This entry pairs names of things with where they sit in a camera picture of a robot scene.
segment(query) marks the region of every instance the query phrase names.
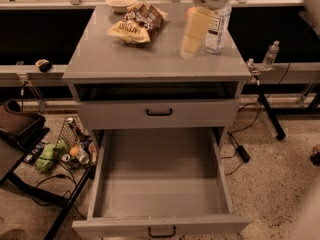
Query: plug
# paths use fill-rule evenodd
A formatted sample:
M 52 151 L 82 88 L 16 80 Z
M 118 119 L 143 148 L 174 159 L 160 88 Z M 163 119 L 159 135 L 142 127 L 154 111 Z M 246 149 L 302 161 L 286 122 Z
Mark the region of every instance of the plug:
M 66 178 L 66 175 L 64 175 L 62 173 L 59 173 L 59 174 L 56 175 L 56 177 L 59 178 L 59 179 L 64 179 L 64 178 Z
M 250 156 L 242 145 L 237 147 L 237 152 L 240 155 L 240 157 L 242 158 L 243 162 L 245 162 L 245 163 L 249 162 Z

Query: water bottle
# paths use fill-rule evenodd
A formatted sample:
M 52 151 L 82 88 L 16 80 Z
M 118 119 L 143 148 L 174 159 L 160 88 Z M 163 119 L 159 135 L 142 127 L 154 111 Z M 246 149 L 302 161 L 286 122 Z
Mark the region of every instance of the water bottle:
M 224 46 L 225 33 L 228 31 L 232 7 L 230 3 L 219 10 L 212 11 L 205 46 L 209 53 L 219 53 Z
M 273 44 L 269 46 L 268 51 L 264 56 L 264 59 L 261 65 L 262 70 L 271 69 L 274 61 L 276 60 L 279 50 L 280 50 L 279 41 L 274 41 Z

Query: bag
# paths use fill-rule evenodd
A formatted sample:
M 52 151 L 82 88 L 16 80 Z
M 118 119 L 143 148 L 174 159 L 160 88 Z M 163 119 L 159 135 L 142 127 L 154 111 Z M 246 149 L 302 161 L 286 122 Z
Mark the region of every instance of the bag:
M 44 116 L 36 112 L 21 112 L 15 100 L 0 106 L 0 137 L 22 150 L 30 148 L 30 140 L 45 123 Z

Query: gray cabinet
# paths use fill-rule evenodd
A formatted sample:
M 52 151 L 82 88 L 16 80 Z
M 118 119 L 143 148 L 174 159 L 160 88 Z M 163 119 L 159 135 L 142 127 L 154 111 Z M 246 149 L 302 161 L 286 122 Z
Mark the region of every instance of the gray cabinet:
M 105 36 L 121 16 L 97 6 L 64 74 L 99 158 L 83 237 L 240 232 L 219 150 L 249 72 L 228 35 L 222 54 L 179 55 L 190 4 L 158 4 L 164 29 L 144 48 Z

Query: plastic bottle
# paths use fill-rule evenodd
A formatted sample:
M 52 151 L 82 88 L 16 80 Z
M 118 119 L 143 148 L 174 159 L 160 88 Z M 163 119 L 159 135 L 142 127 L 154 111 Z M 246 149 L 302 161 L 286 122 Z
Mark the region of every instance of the plastic bottle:
M 231 10 L 232 7 L 228 3 L 223 8 L 212 11 L 212 22 L 210 23 L 205 41 L 206 50 L 209 53 L 219 53 L 223 49 Z
M 278 52 L 280 50 L 279 43 L 280 43 L 279 41 L 274 41 L 273 44 L 269 46 L 268 51 L 262 61 L 262 65 L 261 65 L 262 70 L 271 69 L 274 61 L 276 60 Z
M 190 10 L 188 15 L 180 51 L 181 56 L 185 59 L 195 56 L 203 44 L 208 26 L 212 22 L 212 10 L 197 6 Z

